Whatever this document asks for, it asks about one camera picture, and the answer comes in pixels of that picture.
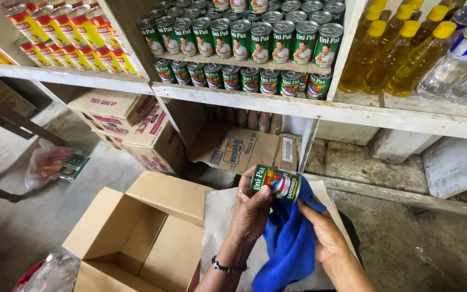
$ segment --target man's hand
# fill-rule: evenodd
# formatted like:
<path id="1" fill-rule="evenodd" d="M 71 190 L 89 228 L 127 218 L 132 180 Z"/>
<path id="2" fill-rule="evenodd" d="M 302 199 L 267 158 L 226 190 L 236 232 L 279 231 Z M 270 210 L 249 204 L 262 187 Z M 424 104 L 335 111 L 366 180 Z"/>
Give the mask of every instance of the man's hand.
<path id="1" fill-rule="evenodd" d="M 229 236 L 246 243 L 254 243 L 263 234 L 273 201 L 267 185 L 255 194 L 251 190 L 254 172 L 255 166 L 241 177 L 229 233 Z"/>
<path id="2" fill-rule="evenodd" d="M 325 263 L 330 259 L 352 255 L 345 237 L 334 223 L 329 211 L 320 214 L 300 199 L 298 200 L 298 207 L 300 212 L 313 223 L 316 236 L 315 258 L 317 261 Z"/>

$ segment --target blue towel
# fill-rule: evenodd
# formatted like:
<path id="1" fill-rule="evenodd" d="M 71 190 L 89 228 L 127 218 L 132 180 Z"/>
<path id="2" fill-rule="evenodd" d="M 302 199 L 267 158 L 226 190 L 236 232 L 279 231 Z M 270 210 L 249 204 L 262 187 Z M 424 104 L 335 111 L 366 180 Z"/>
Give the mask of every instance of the blue towel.
<path id="1" fill-rule="evenodd" d="M 313 190 L 302 177 L 299 198 L 320 213 L 326 208 L 313 201 Z M 315 270 L 315 233 L 313 224 L 300 213 L 297 203 L 275 200 L 268 217 L 264 239 L 269 261 L 257 273 L 253 292 L 279 292 L 302 280 Z"/>

